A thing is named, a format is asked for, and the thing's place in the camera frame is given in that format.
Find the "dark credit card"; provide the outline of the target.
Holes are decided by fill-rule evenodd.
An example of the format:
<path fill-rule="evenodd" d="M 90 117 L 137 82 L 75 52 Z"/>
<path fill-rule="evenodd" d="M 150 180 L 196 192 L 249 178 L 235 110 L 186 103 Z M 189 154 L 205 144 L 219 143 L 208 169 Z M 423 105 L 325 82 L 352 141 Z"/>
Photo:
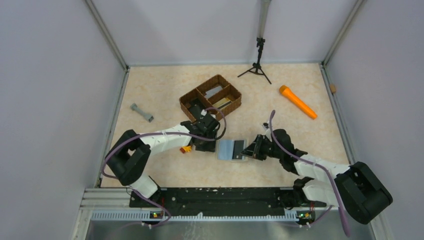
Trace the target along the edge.
<path fill-rule="evenodd" d="M 232 159 L 242 160 L 244 156 L 241 154 L 241 152 L 244 150 L 244 148 L 245 148 L 245 140 L 235 140 L 233 145 Z"/>

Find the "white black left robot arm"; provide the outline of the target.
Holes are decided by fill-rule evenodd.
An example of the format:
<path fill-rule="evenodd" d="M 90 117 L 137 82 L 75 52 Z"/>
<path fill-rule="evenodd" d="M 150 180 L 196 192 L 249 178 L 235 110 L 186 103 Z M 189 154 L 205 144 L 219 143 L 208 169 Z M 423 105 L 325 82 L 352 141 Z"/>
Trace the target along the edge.
<path fill-rule="evenodd" d="M 182 147 L 203 148 L 215 143 L 221 123 L 211 114 L 194 122 L 183 121 L 171 128 L 136 133 L 130 129 L 118 139 L 105 158 L 105 164 L 121 185 L 141 194 L 141 200 L 149 207 L 160 202 L 158 185 L 144 173 L 149 158 L 171 149 Z"/>

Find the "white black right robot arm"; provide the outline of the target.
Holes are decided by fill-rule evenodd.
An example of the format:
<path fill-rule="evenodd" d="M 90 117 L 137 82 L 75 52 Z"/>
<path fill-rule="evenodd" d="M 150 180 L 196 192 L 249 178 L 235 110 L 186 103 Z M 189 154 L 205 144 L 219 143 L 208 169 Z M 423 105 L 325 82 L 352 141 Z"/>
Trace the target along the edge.
<path fill-rule="evenodd" d="M 293 200 L 299 206 L 311 201 L 344 207 L 358 223 L 368 224 L 393 203 L 393 197 L 364 162 L 334 163 L 295 148 L 284 129 L 259 134 L 241 155 L 264 161 L 274 158 L 295 181 Z"/>

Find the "gold card in basket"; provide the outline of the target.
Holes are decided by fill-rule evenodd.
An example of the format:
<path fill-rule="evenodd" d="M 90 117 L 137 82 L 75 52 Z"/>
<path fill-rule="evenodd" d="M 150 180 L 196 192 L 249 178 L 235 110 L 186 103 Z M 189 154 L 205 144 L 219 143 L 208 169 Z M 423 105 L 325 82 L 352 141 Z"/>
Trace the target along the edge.
<path fill-rule="evenodd" d="M 228 105 L 230 105 L 231 103 L 232 101 L 228 97 L 224 97 L 218 100 L 217 102 L 213 103 L 212 106 L 216 109 L 222 110 L 226 108 Z"/>

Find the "grey card in basket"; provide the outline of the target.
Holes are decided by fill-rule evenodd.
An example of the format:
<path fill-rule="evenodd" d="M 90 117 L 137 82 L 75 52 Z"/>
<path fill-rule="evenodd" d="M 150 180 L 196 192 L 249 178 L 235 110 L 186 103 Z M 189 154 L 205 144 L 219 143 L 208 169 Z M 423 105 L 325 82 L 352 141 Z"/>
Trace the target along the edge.
<path fill-rule="evenodd" d="M 223 89 L 223 87 L 222 86 L 220 86 L 220 85 L 218 85 L 218 86 L 216 86 L 216 87 L 214 87 L 214 88 L 211 88 L 211 89 L 209 89 L 209 90 L 207 90 L 206 92 L 205 92 L 205 98 L 207 98 L 207 99 L 209 99 L 209 98 L 211 98 L 213 95 L 215 95 L 215 94 L 217 94 L 218 92 L 220 92 L 221 90 Z"/>

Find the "black item in basket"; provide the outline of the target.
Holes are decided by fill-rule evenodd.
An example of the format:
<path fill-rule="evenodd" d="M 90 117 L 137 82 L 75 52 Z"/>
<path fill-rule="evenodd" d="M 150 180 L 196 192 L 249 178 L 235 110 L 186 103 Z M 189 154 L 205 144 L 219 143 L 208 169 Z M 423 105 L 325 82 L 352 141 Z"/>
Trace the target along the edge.
<path fill-rule="evenodd" d="M 199 119 L 202 116 L 202 111 L 204 109 L 201 105 L 194 104 L 188 108 L 189 113 L 194 117 L 195 120 Z"/>

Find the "brown woven basket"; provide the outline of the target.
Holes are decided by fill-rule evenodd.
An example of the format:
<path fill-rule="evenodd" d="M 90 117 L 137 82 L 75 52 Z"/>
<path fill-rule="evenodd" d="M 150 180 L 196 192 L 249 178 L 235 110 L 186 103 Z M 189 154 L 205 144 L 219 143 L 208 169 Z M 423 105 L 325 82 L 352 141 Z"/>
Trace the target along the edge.
<path fill-rule="evenodd" d="M 222 86 L 223 89 L 210 98 L 205 98 L 205 92 L 216 86 Z M 242 104 L 242 94 L 222 75 L 217 74 L 205 82 L 201 83 L 188 93 L 179 98 L 179 104 L 184 114 L 194 122 L 196 119 L 189 113 L 188 108 L 195 104 L 202 106 L 203 109 L 213 107 L 213 104 L 222 98 L 229 98 L 232 103 L 224 109 L 220 109 L 225 116 L 229 115 Z"/>

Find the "black mini tripod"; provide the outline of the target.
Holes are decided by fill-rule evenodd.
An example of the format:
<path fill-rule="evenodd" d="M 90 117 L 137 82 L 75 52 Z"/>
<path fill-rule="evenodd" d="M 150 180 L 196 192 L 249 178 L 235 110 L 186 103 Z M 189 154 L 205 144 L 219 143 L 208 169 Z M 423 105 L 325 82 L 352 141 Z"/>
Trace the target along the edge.
<path fill-rule="evenodd" d="M 262 59 L 262 55 L 263 55 L 265 42 L 266 42 L 266 40 L 264 38 L 257 38 L 256 39 L 256 47 L 258 48 L 258 50 L 257 50 L 258 51 L 257 60 L 256 60 L 256 62 L 254 62 L 252 64 L 252 67 L 250 69 L 239 74 L 237 76 L 238 78 L 245 75 L 246 73 L 252 73 L 252 74 L 257 75 L 257 76 L 264 76 L 265 79 L 267 80 L 267 82 L 270 85 L 272 84 L 272 82 L 270 81 L 270 79 L 268 78 L 266 73 L 263 71 L 262 66 L 261 66 L 261 59 Z"/>

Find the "grey plastic dumbbell toy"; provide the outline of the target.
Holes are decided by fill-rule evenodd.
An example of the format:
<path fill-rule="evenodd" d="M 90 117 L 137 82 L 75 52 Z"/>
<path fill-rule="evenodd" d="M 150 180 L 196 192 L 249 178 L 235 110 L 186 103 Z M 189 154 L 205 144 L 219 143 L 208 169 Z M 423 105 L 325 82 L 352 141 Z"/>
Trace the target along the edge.
<path fill-rule="evenodd" d="M 153 115 L 151 115 L 150 113 L 147 113 L 147 112 L 143 111 L 141 108 L 139 108 L 137 106 L 136 103 L 131 104 L 130 105 L 130 109 L 132 111 L 138 113 L 139 115 L 141 115 L 149 123 L 151 123 L 154 120 L 154 116 Z"/>

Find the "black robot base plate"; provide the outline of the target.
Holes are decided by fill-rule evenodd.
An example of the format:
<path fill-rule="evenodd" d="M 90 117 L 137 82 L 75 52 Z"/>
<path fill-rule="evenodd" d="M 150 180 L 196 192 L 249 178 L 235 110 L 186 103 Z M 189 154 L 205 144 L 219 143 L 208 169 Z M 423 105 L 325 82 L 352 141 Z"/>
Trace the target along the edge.
<path fill-rule="evenodd" d="M 169 187 L 161 188 L 150 200 L 173 217 L 262 217 L 283 216 L 294 208 L 326 207 L 310 201 L 292 187 Z"/>

